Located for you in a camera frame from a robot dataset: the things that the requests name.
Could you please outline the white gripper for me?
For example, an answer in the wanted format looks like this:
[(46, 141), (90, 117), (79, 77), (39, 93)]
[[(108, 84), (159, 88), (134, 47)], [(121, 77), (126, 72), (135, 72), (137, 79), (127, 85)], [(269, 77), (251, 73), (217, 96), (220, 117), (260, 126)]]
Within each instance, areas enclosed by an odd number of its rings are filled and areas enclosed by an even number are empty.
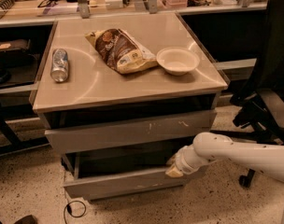
[(173, 178), (191, 175), (208, 164), (208, 159), (200, 157), (193, 146), (185, 146), (167, 161), (165, 174)]

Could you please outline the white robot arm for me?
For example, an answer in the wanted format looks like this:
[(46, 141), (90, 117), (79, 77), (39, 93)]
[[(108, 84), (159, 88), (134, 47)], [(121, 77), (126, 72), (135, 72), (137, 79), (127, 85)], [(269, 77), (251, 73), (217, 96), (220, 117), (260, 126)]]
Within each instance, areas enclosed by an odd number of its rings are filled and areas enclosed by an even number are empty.
[(165, 174), (191, 175), (218, 160), (230, 160), (284, 182), (284, 146), (235, 142), (215, 133), (198, 133), (191, 145), (182, 147), (168, 160)]

